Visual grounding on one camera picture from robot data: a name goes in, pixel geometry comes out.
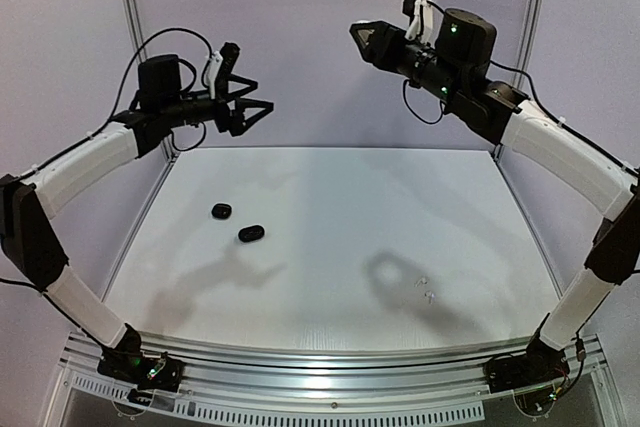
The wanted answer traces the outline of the black oval charging case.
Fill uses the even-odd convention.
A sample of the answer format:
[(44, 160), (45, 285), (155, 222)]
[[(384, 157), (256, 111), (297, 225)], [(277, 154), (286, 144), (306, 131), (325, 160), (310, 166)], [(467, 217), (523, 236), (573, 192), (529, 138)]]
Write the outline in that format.
[(226, 203), (216, 203), (211, 208), (211, 216), (214, 219), (226, 220), (232, 215), (232, 206)]

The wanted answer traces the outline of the small black charging case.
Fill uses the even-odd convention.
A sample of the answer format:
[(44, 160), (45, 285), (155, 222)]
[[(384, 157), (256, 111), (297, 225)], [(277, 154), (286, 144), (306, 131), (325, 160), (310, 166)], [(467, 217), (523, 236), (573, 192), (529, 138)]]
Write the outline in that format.
[(241, 228), (237, 233), (237, 238), (241, 243), (252, 243), (261, 240), (265, 233), (265, 228), (256, 224)]

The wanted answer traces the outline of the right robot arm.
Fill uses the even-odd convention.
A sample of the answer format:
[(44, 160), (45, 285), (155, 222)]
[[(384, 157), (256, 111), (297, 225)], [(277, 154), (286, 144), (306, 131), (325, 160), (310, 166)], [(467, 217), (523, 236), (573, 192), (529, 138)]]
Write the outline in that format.
[(433, 43), (428, 41), (430, 26), (422, 7), (416, 8), (408, 29), (385, 21), (359, 21), (349, 33), (365, 62), (402, 75), (412, 87), (436, 96), (446, 114), (455, 115), (487, 142), (545, 168), (601, 214), (582, 270), (518, 359), (521, 379), (539, 382), (614, 288), (636, 270), (638, 173), (546, 112), (534, 93), (489, 80), (486, 72), (497, 30), (473, 13), (445, 10)]

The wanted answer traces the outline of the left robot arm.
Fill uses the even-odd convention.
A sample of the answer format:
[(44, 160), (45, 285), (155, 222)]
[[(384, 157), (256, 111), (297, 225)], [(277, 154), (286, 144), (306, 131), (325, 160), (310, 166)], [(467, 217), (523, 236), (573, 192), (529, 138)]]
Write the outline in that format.
[(213, 123), (218, 132), (239, 137), (269, 115), (272, 102), (249, 96), (257, 81), (234, 74), (238, 56), (234, 44), (210, 54), (199, 91), (182, 84), (181, 70), (191, 65), (178, 55), (147, 59), (137, 67), (138, 88), (128, 109), (53, 161), (1, 180), (3, 253), (128, 381), (149, 370), (140, 336), (74, 272), (51, 221), (80, 193), (155, 150), (177, 128)]

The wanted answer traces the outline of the right aluminium wall post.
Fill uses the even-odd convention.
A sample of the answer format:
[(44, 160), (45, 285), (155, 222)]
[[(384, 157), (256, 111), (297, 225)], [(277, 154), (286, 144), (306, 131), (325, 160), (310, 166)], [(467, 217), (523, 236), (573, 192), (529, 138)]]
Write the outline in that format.
[(503, 63), (503, 65), (509, 67), (509, 72), (513, 74), (512, 83), (518, 88), (520, 88), (524, 82), (520, 71), (527, 70), (529, 61), (531, 59), (542, 4), (543, 0), (526, 1), (520, 40), (516, 50), (515, 62), (512, 64)]

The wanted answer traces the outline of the aluminium wall post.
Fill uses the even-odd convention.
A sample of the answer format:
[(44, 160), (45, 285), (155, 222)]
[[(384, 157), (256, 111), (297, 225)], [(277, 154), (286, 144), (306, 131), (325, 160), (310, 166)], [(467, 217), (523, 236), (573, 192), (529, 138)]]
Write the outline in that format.
[(520, 40), (516, 50), (515, 62), (512, 64), (503, 63), (503, 65), (509, 67), (509, 72), (513, 74), (512, 83), (518, 88), (520, 88), (524, 82), (520, 71), (527, 70), (529, 61), (531, 59), (542, 4), (543, 0), (526, 1)]
[(142, 46), (145, 41), (137, 0), (122, 0), (125, 21), (136, 62), (141, 63), (147, 59), (147, 49)]

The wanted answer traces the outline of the left aluminium wall post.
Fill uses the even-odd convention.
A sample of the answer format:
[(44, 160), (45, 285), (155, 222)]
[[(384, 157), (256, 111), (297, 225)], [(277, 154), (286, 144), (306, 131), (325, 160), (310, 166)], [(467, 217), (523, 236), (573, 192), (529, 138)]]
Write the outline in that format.
[(141, 63), (147, 59), (147, 49), (142, 46), (145, 41), (137, 0), (122, 0), (125, 21), (136, 62)]

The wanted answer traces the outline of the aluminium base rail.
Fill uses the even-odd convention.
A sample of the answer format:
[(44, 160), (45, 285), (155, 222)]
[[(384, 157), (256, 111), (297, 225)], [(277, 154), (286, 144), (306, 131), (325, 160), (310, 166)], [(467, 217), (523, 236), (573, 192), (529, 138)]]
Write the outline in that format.
[(539, 384), (494, 392), (488, 360), (521, 353), (521, 339), (390, 352), (289, 351), (148, 334), (143, 347), (185, 363), (175, 393), (138, 399), (97, 373), (99, 351), (71, 335), (59, 362), (48, 426), (621, 426), (599, 340), (571, 362), (571, 391), (548, 405)]

